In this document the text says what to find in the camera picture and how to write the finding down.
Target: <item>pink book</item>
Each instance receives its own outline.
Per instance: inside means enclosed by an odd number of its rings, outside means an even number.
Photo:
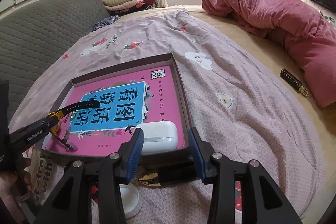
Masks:
[[[74,87],[65,105],[98,100],[98,109],[78,110],[64,117],[58,132],[69,132],[68,143],[78,150],[67,151],[56,138],[44,149],[65,155],[107,156],[131,139],[133,126],[145,122],[171,121],[177,127],[178,149],[184,133],[178,97],[170,66],[119,75]]]

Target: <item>pile of clothes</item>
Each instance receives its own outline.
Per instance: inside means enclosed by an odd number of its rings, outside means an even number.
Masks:
[[[103,3],[111,16],[123,16],[157,7],[155,0],[103,0]]]

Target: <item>gray quilted headboard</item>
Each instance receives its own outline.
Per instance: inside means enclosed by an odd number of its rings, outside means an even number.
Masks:
[[[102,0],[39,0],[0,20],[0,80],[9,80],[10,120],[37,78],[94,23]]]

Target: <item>pink blanket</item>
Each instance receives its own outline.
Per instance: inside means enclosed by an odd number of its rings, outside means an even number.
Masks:
[[[283,45],[304,70],[318,105],[336,101],[336,30],[313,7],[300,0],[202,0],[202,6]]]

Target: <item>patterned cloth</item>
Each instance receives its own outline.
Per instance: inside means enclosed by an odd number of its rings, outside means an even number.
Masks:
[[[101,47],[93,47],[104,39]],[[125,48],[131,43],[139,44]],[[66,59],[58,59],[34,83],[9,130],[13,132],[46,116],[70,79],[170,52],[181,74],[191,122],[201,139],[231,160],[260,161],[296,212],[303,216],[325,178],[324,154],[311,119],[281,80],[263,64],[215,27],[185,10],[116,22],[81,38],[66,52]],[[60,162],[53,165],[55,173],[50,175],[46,193],[62,176],[66,160],[63,166]],[[203,185],[200,180],[155,189],[135,185],[142,198],[142,209],[127,220],[128,224],[207,222],[212,185]],[[241,211],[236,210],[236,214],[239,223]],[[92,223],[98,223],[96,204]]]
[[[99,28],[105,27],[107,25],[110,25],[110,24],[116,22],[118,19],[119,19],[118,15],[104,18],[103,20],[98,21],[97,23],[94,24],[93,31],[96,31]]]

